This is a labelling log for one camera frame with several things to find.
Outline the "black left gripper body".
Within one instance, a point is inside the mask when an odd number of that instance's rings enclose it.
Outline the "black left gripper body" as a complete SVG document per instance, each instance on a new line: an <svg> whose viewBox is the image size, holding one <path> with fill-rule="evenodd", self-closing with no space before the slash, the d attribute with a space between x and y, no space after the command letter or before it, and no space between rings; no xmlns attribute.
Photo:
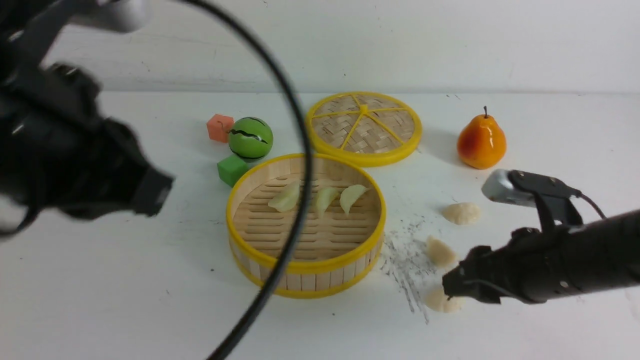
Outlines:
<svg viewBox="0 0 640 360"><path fill-rule="evenodd" d="M101 114L100 92L70 64L1 64L1 194L25 207L23 223L47 209L83 221L160 213L174 177L128 125Z"/></svg>

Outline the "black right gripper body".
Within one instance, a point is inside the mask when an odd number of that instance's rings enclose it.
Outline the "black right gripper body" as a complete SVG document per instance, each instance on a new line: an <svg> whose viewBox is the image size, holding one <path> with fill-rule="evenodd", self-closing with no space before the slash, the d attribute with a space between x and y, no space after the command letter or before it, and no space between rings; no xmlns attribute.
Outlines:
<svg viewBox="0 0 640 360"><path fill-rule="evenodd" d="M449 300L468 297L489 305L500 305L503 297L526 305L546 303L525 294L518 278L521 268L515 264L519 246L541 234L537 228L521 227L512 231L510 240L501 248L493 249L486 244L474 246L454 269L442 276L444 294Z"/></svg>

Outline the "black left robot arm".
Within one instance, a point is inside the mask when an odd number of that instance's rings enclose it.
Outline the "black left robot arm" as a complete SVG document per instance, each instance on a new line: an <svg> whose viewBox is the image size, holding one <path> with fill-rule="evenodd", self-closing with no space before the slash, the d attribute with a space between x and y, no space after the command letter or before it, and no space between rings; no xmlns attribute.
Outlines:
<svg viewBox="0 0 640 360"><path fill-rule="evenodd" d="M42 64L70 23L128 34L151 14L147 0L1 2L1 194L26 207L18 230L48 208L86 221L162 209L174 178L101 113L99 82L74 64Z"/></svg>

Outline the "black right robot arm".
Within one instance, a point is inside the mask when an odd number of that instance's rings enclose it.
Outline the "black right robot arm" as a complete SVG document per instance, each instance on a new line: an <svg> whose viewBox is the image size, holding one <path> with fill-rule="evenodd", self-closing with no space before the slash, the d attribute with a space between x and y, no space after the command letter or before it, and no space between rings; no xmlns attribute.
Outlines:
<svg viewBox="0 0 640 360"><path fill-rule="evenodd" d="M498 249L472 248L442 277L446 296L486 304L509 297L527 305L639 285L640 213L578 227L522 227Z"/></svg>

